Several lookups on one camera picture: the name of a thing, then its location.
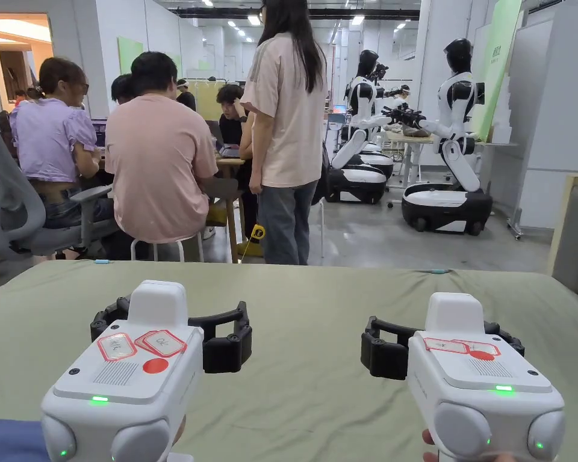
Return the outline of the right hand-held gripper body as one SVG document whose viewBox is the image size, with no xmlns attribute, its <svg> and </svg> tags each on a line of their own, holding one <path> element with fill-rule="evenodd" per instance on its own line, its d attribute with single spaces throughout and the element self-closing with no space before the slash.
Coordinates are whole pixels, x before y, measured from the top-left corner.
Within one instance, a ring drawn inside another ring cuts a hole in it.
<svg viewBox="0 0 578 462">
<path fill-rule="evenodd" d="M 409 389 L 438 461 L 555 461 L 564 399 L 501 335 L 469 294 L 437 292 L 408 342 Z"/>
</svg>

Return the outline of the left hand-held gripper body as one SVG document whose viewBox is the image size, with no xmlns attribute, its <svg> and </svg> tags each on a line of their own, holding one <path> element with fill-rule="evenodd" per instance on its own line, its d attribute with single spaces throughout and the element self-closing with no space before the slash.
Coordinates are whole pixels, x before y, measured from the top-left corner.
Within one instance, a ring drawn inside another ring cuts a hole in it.
<svg viewBox="0 0 578 462">
<path fill-rule="evenodd" d="M 174 451 L 203 374 L 203 330 L 185 287 L 145 280 L 44 396 L 51 461 L 193 461 Z"/>
</svg>

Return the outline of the person's right hand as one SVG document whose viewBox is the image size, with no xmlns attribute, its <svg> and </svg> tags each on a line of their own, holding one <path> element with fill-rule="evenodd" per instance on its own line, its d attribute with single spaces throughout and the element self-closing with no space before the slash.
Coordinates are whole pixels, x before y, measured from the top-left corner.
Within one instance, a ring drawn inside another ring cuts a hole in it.
<svg viewBox="0 0 578 462">
<path fill-rule="evenodd" d="M 434 445 L 434 440 L 433 440 L 433 438 L 430 435 L 430 432 L 428 430 L 423 430 L 423 432 L 421 434 L 421 438 L 425 444 L 430 445 L 430 446 Z M 438 462 L 438 453 L 437 452 L 425 452 L 423 454 L 423 461 L 424 462 Z"/>
</svg>

